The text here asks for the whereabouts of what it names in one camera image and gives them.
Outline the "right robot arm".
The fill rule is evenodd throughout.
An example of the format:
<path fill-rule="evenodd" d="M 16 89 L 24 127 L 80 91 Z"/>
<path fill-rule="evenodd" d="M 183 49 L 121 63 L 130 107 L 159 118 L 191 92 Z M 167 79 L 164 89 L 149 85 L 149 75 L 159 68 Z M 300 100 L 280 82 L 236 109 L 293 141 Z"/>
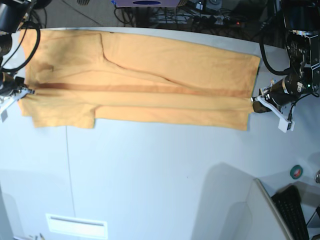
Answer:
<path fill-rule="evenodd" d="M 35 55 L 40 44 L 40 27 L 31 20 L 36 0 L 2 0 L 0 2 L 0 99 L 21 94 L 24 80 L 16 77 Z M 28 30 L 35 30 L 36 40 L 29 56 L 18 66 L 6 67 L 21 48 Z"/>

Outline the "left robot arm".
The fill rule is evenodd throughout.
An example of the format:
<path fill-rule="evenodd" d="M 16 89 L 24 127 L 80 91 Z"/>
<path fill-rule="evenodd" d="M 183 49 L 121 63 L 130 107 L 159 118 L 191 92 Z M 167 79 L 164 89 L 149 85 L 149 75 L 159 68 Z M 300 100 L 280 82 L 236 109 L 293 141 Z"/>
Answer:
<path fill-rule="evenodd" d="M 289 67 L 279 71 L 268 62 L 261 33 L 259 47 L 265 67 L 282 79 L 259 90 L 266 102 L 277 110 L 309 95 L 318 96 L 320 88 L 320 2 L 318 0 L 279 0 L 274 2 L 276 24 L 287 52 Z"/>

